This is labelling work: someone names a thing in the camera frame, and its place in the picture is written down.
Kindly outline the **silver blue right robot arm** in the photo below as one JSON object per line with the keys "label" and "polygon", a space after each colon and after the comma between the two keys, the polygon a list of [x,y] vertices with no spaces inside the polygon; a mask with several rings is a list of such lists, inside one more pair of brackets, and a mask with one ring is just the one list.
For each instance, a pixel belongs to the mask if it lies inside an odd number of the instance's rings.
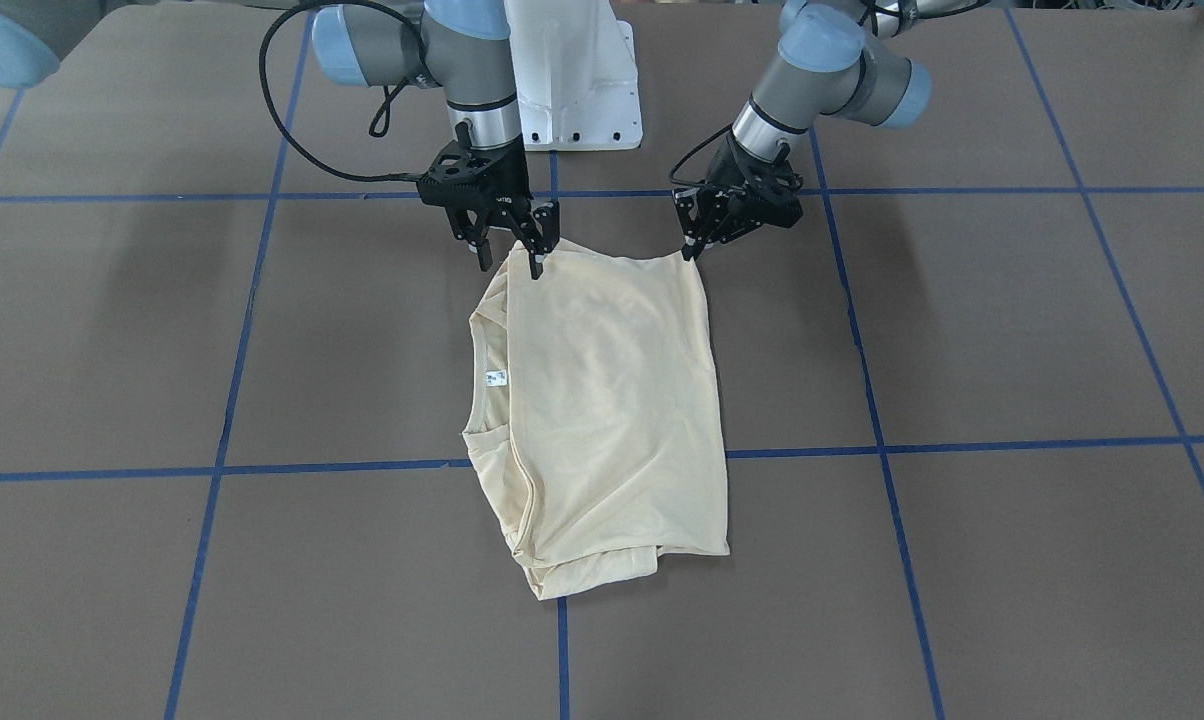
{"label": "silver blue right robot arm", "polygon": [[[120,1],[0,1],[0,87],[39,85],[61,67]],[[311,13],[309,39],[323,72],[338,85],[378,87],[368,126],[382,137],[406,87],[441,88],[452,141],[424,172],[384,173],[411,182],[424,203],[445,209],[454,237],[491,268],[489,229],[504,228],[541,277],[557,243],[557,203],[535,201],[512,64],[510,26],[501,1],[273,2],[258,73],[270,119],[291,138],[270,95],[268,46],[297,14]]]}

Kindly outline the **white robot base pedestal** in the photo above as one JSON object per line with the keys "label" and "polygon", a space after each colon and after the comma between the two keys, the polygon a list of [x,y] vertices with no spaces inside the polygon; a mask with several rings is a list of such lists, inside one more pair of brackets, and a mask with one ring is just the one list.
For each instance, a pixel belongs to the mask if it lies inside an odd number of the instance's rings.
{"label": "white robot base pedestal", "polygon": [[529,152],[633,151],[643,140],[635,33],[608,1],[507,1]]}

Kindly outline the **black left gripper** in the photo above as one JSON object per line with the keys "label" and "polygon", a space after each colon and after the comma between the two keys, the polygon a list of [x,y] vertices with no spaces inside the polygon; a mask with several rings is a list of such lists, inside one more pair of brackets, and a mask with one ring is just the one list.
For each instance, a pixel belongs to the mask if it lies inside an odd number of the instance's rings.
{"label": "black left gripper", "polygon": [[790,143],[781,140],[775,158],[759,159],[730,135],[718,146],[708,169],[707,216],[702,191],[672,191],[684,237],[684,260],[697,260],[712,246],[738,240],[762,225],[797,224],[802,218],[803,179],[791,169],[790,151]]}

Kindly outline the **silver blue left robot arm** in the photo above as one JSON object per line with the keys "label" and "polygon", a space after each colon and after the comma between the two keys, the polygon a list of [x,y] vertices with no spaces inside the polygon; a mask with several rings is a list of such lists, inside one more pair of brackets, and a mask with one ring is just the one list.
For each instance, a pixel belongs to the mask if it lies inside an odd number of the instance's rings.
{"label": "silver blue left robot arm", "polygon": [[785,2],[774,58],[734,120],[704,140],[713,151],[704,175],[669,170],[683,258],[697,260],[763,225],[793,228],[803,179],[790,157],[813,123],[911,126],[931,99],[931,73],[885,40],[976,8],[976,1]]}

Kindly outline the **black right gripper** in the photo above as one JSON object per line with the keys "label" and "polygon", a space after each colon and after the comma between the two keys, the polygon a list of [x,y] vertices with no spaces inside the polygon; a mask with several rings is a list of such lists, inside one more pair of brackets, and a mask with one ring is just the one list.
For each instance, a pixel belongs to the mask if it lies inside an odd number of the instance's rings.
{"label": "black right gripper", "polygon": [[480,272],[492,268],[489,228],[514,234],[529,254],[530,278],[538,281],[544,260],[560,241],[557,200],[532,201],[525,143],[517,138],[496,149],[465,149],[452,141],[417,182],[424,203],[445,209],[452,234],[470,244]]}

